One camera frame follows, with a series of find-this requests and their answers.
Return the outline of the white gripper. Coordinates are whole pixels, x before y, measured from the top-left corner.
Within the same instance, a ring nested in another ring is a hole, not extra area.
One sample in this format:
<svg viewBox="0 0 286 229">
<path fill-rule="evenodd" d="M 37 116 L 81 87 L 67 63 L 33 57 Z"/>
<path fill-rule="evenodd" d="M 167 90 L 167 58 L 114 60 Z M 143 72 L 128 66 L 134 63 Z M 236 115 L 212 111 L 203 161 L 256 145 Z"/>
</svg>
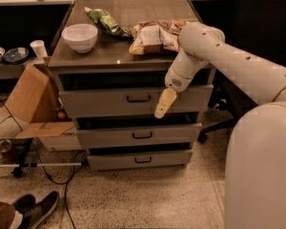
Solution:
<svg viewBox="0 0 286 229">
<path fill-rule="evenodd" d="M 195 75 L 209 64 L 208 60 L 179 51 L 165 76 L 165 89 L 158 99 L 154 116 L 162 118 L 177 98 L 177 93 L 185 91 Z"/>
</svg>

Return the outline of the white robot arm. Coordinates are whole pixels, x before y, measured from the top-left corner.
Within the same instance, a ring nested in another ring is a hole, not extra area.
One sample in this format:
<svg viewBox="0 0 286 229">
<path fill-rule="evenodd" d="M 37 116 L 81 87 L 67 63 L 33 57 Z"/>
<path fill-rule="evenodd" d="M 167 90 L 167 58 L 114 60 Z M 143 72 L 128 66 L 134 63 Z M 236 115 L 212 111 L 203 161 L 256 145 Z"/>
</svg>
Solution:
<svg viewBox="0 0 286 229">
<path fill-rule="evenodd" d="M 211 64 L 257 106 L 236 123 L 225 166 L 225 229 L 286 229 L 286 67 L 225 43 L 222 31 L 186 24 L 154 115 L 168 112 Z"/>
</svg>

